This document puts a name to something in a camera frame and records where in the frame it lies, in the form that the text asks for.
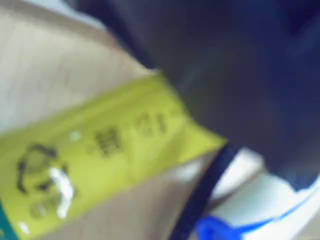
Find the white surface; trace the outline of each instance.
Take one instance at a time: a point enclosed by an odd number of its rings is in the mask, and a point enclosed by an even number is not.
[[[62,0],[24,0],[24,1],[49,9],[53,12],[68,16],[72,19],[84,22],[96,28],[100,28],[100,29],[104,28],[101,22],[99,22],[98,20],[90,16],[87,16],[85,14],[81,14],[72,10],[68,5],[62,2]]]
[[[262,168],[263,157],[248,148],[243,148],[222,175],[211,198],[219,199],[232,193]]]
[[[265,173],[217,207],[212,215],[235,228],[271,219],[265,226],[244,234],[244,239],[291,240],[319,210],[319,188],[320,180],[310,189],[295,192],[286,181]],[[309,196],[302,206],[282,218]]]

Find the black cable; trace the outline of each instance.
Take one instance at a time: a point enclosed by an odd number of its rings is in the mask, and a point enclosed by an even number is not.
[[[201,218],[208,200],[223,173],[233,161],[239,147],[226,144],[214,157],[211,165],[200,179],[198,186],[190,195],[185,207],[177,220],[169,240],[188,240]]]

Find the yellow tape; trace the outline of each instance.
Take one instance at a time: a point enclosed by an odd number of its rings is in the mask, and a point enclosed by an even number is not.
[[[114,194],[219,148],[160,76],[147,77],[83,106],[0,136],[0,197],[16,235],[50,232]],[[49,170],[75,189],[67,217]]]

